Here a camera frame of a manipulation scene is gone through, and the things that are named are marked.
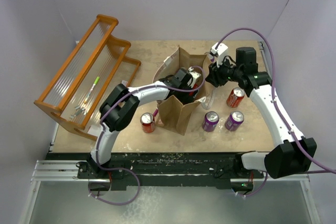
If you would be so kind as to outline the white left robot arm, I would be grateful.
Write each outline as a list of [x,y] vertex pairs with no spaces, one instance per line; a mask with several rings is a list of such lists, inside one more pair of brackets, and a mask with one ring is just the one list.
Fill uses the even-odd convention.
[[114,143],[119,133],[132,121],[138,107],[154,101],[164,101],[171,96],[190,102],[204,82],[204,70],[193,66],[189,69],[181,68],[176,74],[141,87],[117,85],[99,109],[100,133],[87,160],[90,173],[96,178],[107,174]]

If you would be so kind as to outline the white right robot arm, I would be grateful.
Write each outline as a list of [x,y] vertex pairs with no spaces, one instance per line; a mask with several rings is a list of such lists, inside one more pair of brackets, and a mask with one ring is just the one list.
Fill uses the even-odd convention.
[[237,48],[236,59],[232,60],[228,47],[220,43],[211,47],[209,55],[216,61],[209,65],[205,80],[214,87],[229,81],[237,82],[263,116],[274,143],[274,149],[269,153],[239,154],[233,166],[234,173],[246,177],[254,169],[267,172],[276,179],[307,172],[311,160],[306,156],[315,154],[317,144],[313,138],[306,138],[290,119],[272,89],[270,75],[258,70],[256,50],[253,47]]

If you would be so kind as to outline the brown canvas tote bag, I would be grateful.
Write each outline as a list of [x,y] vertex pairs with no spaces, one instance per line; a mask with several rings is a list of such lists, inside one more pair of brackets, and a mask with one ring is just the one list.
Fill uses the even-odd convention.
[[[180,68],[189,69],[192,66],[199,66],[208,75],[208,66],[211,60],[206,54],[193,55],[186,50],[178,47],[177,50],[167,57],[164,63],[156,71],[153,82],[165,78],[171,74],[177,73]],[[159,126],[184,135],[191,117],[192,112],[206,99],[214,100],[214,87],[205,82],[197,91],[197,95],[193,102],[183,104],[177,97],[173,96],[158,103],[158,111],[160,122]]]

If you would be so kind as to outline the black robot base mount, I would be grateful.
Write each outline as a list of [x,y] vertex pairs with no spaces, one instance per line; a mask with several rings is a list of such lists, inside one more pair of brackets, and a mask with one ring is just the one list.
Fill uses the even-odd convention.
[[258,170],[246,170],[236,152],[112,153],[101,170],[88,153],[49,153],[48,161],[73,161],[79,179],[112,182],[111,190],[128,186],[215,187],[252,189],[252,179],[263,179]]

